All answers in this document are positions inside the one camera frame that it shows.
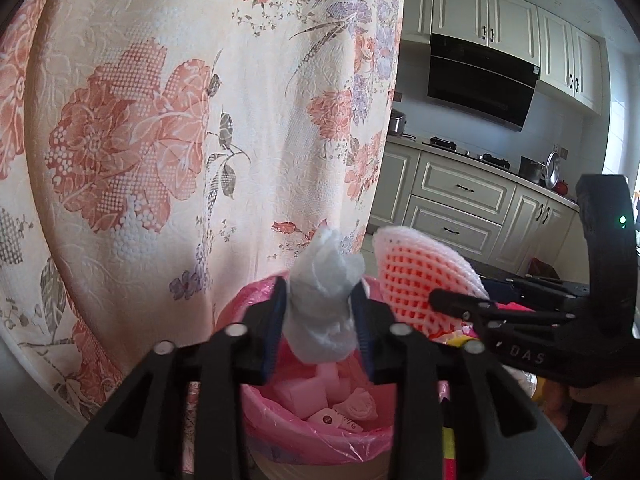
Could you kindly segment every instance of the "human hand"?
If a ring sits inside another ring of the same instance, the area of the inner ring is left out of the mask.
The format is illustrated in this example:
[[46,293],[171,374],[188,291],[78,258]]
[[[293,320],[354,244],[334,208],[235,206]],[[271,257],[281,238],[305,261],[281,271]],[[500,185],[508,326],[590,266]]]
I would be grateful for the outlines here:
[[582,389],[546,381],[543,397],[545,415],[559,431],[566,428],[572,400],[605,405],[607,413],[593,443],[610,446],[622,438],[640,411],[640,378],[620,377]]

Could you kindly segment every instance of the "kitchen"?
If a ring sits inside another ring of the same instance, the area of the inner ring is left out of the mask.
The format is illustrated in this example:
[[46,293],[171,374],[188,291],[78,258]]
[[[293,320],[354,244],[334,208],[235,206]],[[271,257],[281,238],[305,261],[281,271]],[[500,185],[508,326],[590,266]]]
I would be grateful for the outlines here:
[[638,190],[640,44],[613,0],[404,0],[369,231],[404,224],[478,267],[588,282],[583,173]]

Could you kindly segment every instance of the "range hood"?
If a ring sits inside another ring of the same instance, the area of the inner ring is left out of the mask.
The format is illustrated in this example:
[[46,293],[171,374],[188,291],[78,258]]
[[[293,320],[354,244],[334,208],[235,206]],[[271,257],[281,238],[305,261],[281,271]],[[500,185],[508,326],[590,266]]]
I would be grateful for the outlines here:
[[431,35],[430,98],[521,130],[540,67],[491,47]]

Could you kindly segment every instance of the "gas stove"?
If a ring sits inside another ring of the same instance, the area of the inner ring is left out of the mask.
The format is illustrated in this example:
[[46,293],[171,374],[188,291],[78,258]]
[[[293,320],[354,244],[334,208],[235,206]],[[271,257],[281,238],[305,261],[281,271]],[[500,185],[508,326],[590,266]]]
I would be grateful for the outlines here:
[[478,160],[479,162],[484,162],[485,164],[493,166],[494,168],[498,168],[499,170],[509,171],[511,167],[508,160],[497,158],[491,153],[483,153],[482,155],[479,155],[477,153],[469,151],[459,151],[457,144],[452,140],[444,140],[440,139],[439,137],[431,137],[430,142],[423,142],[423,144],[427,146],[433,146],[434,148],[439,148],[441,150],[447,150],[451,153],[457,153],[458,155],[466,156],[466,158],[472,158],[473,160]]

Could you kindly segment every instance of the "metal lid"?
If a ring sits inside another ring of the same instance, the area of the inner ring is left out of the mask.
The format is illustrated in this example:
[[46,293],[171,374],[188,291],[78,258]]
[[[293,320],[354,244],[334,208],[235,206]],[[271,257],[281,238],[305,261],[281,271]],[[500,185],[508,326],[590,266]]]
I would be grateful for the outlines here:
[[558,152],[551,152],[546,160],[545,185],[548,189],[553,189],[560,180],[560,155]]

